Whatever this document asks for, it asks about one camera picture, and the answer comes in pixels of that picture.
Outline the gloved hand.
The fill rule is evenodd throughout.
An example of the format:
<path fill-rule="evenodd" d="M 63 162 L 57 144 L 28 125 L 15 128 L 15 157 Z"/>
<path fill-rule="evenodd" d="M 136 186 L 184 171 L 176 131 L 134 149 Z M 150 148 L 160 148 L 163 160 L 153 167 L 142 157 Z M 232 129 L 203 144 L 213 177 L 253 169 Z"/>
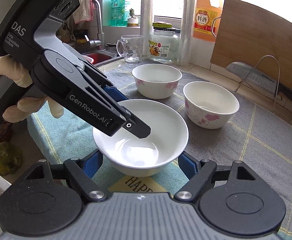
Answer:
<path fill-rule="evenodd" d="M 10 55 L 0 57 L 0 76 L 6 76 L 23 88 L 29 87 L 33 83 L 28 69 Z M 44 96 L 42 98 L 26 97 L 19 100 L 16 105 L 8 107 L 2 117 L 11 123 L 23 121 L 32 113 L 39 111 L 45 103 L 49 104 L 51 114 L 55 118 L 58 119 L 64 115 L 64 107 L 50 97 Z"/>

